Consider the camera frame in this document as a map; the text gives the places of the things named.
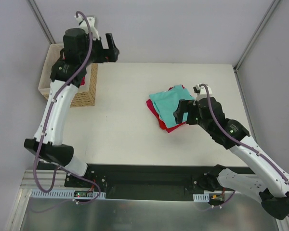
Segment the pink t shirt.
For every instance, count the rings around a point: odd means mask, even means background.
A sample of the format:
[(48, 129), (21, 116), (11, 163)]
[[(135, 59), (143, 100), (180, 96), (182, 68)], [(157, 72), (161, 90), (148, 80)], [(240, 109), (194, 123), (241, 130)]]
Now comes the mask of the pink t shirt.
[(85, 76), (82, 77), (81, 82), (80, 82), (80, 85), (81, 85), (81, 86), (85, 85)]

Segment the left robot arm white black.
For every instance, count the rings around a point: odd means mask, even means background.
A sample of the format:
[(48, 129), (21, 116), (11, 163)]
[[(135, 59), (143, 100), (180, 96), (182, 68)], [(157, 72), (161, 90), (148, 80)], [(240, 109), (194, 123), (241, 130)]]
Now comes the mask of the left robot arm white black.
[(76, 157), (72, 146), (63, 144), (64, 124), (87, 67), (115, 63), (119, 49), (111, 33), (105, 35), (108, 47), (102, 46), (93, 16), (85, 17), (77, 12), (75, 19), (79, 26), (65, 32), (60, 56), (51, 68), (49, 98), (41, 123), (34, 137), (25, 139), (24, 147), (38, 159), (76, 174), (75, 181), (81, 187), (88, 187), (92, 182), (88, 164)]

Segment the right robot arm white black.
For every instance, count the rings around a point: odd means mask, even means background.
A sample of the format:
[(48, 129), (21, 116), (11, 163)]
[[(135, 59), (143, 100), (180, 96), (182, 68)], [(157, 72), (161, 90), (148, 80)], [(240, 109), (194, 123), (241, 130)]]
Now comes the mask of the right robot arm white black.
[(188, 125), (202, 127), (216, 143), (239, 157), (257, 176), (257, 179), (251, 179), (216, 165), (197, 179), (198, 187), (211, 192), (220, 187), (229, 188), (257, 201), (278, 220), (289, 215), (289, 174), (264, 153), (242, 124), (225, 117), (215, 98), (196, 102), (179, 100), (174, 112), (175, 121), (182, 122), (184, 115)]

